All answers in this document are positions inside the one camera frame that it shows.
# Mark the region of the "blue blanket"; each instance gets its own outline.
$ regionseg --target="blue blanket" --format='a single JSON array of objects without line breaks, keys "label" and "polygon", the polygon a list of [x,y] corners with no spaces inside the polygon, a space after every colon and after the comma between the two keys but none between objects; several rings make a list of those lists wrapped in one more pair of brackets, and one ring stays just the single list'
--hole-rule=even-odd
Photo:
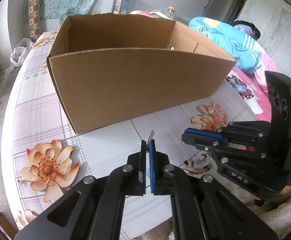
[{"label": "blue blanket", "polygon": [[242,71],[252,74],[258,68],[261,53],[253,49],[256,41],[244,32],[206,17],[193,18],[189,27],[222,47],[237,60],[236,66]]}]

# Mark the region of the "metal screw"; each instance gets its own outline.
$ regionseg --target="metal screw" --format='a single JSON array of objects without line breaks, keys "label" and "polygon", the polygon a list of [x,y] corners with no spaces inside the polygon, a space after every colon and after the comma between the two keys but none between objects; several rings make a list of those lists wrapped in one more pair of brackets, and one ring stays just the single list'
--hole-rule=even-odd
[{"label": "metal screw", "polygon": [[172,164],[167,164],[164,166],[164,169],[166,171],[173,171],[174,170],[174,166]]},{"label": "metal screw", "polygon": [[124,165],[124,166],[122,167],[122,169],[123,169],[123,171],[125,171],[125,172],[129,172],[129,171],[132,171],[132,170],[133,170],[133,166],[127,164],[127,165]]},{"label": "metal screw", "polygon": [[211,175],[204,175],[203,180],[204,182],[210,183],[213,181],[213,177]]},{"label": "metal screw", "polygon": [[227,157],[223,157],[223,158],[221,159],[221,162],[222,162],[222,163],[227,163],[227,162],[228,162],[228,158],[227,158]]},{"label": "metal screw", "polygon": [[85,177],[84,179],[83,179],[83,182],[85,183],[85,184],[91,184],[92,182],[94,182],[94,177],[93,176],[87,176],[87,177]]}]

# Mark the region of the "doorway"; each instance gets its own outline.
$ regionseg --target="doorway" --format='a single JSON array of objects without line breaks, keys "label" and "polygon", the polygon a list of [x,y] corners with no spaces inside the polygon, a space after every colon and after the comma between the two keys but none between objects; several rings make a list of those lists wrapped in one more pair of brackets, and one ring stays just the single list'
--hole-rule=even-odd
[{"label": "doorway", "polygon": [[205,16],[231,24],[240,14],[246,0],[213,0]]}]

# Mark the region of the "cardboard box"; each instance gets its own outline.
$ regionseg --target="cardboard box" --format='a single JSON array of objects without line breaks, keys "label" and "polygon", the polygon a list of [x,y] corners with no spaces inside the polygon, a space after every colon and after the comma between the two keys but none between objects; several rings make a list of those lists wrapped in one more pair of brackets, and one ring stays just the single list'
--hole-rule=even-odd
[{"label": "cardboard box", "polygon": [[179,22],[110,13],[68,16],[47,63],[81,133],[208,97],[236,62]]},{"label": "cardboard box", "polygon": [[9,237],[8,239],[14,239],[16,235],[16,230],[7,221],[2,212],[0,212],[0,230],[2,233],[4,233],[5,236]]}]

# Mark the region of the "white door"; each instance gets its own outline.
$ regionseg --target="white door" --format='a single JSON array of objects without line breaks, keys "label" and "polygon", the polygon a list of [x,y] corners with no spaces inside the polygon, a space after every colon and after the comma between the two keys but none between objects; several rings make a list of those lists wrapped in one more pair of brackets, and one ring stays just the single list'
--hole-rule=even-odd
[{"label": "white door", "polygon": [[279,71],[291,77],[291,5],[285,0],[247,0],[239,19],[260,30],[258,43]]}]

